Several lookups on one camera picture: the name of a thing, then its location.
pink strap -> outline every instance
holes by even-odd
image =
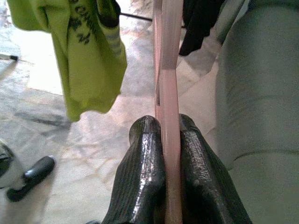
[[[182,11],[182,0],[154,0],[155,113],[161,124],[166,168],[166,224],[182,224],[176,78]]]

marble floor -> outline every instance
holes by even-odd
[[[151,0],[118,2],[122,12],[151,17]],[[120,26],[128,59],[121,95],[107,114],[85,112],[71,123],[51,36],[14,27],[0,0],[0,49],[20,56],[18,62],[0,61],[0,138],[25,168],[48,154],[57,161],[50,177],[21,202],[8,202],[0,191],[0,224],[84,224],[105,216],[129,128],[141,116],[154,115],[152,25],[121,16]],[[201,50],[179,57],[177,66],[180,112],[194,119],[215,151],[219,50],[212,32]]]

black cloth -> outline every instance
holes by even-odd
[[[186,56],[201,48],[210,35],[224,0],[184,0],[183,20],[187,29],[179,54]]]
[[[105,26],[105,27],[109,27],[109,28],[114,28],[116,26],[118,26],[118,24],[120,23],[120,14],[121,14],[121,7],[120,5],[115,1],[115,0],[107,0],[107,1],[102,1],[101,2],[103,4],[103,7],[107,8],[109,11],[109,4],[113,5],[114,11],[116,13],[116,18],[113,18],[111,15],[109,14],[102,14],[97,7],[98,2],[96,0],[94,0],[94,6],[95,6],[95,11],[97,12],[98,18],[100,20],[100,22]]]

green shirt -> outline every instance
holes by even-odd
[[[14,24],[52,34],[67,115],[108,112],[127,67],[119,25],[105,27],[93,0],[8,0]]]

hanging clothes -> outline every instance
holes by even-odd
[[[8,0],[8,4],[17,27],[52,34],[69,119],[78,121],[87,110],[108,112],[120,94],[127,67],[119,5],[114,0]]]
[[[187,29],[179,51],[182,56],[201,48],[204,37],[210,35],[224,0],[184,0],[183,20]]]

